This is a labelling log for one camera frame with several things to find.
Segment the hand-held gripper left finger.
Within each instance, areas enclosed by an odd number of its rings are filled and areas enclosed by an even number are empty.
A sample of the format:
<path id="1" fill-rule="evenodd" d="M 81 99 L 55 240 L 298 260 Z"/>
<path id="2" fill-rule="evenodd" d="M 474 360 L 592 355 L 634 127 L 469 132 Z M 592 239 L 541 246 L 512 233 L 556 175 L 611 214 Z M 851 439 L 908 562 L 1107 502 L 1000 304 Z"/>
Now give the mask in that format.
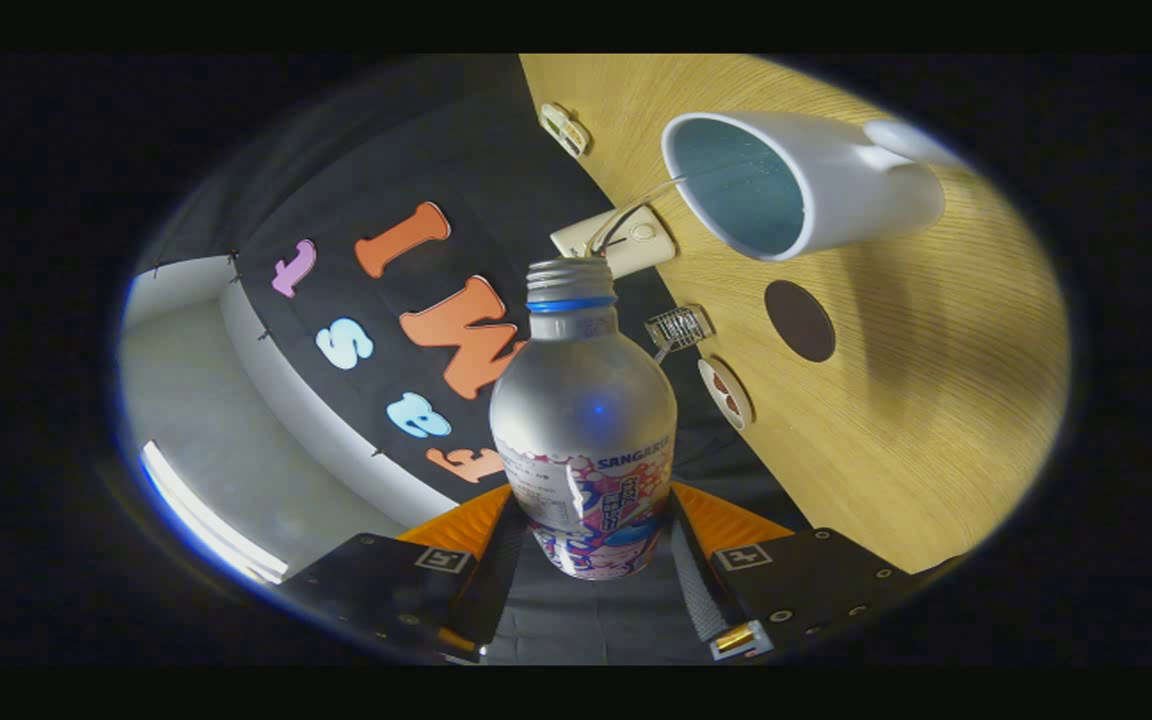
<path id="1" fill-rule="evenodd" d="M 399 537 L 358 533 L 289 575 L 308 619 L 403 664 L 476 664 L 497 635 L 526 530 L 502 486 Z"/>

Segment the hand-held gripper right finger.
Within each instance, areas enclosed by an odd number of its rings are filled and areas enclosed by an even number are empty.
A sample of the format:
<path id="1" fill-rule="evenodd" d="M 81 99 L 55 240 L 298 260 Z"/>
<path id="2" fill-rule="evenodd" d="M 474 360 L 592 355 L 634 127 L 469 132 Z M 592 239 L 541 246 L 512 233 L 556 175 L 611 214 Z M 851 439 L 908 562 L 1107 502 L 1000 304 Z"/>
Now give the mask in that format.
<path id="1" fill-rule="evenodd" d="M 840 530 L 795 532 L 682 483 L 669 520 L 687 612 L 717 661 L 813 655 L 947 573 L 946 562 L 901 570 Z"/>

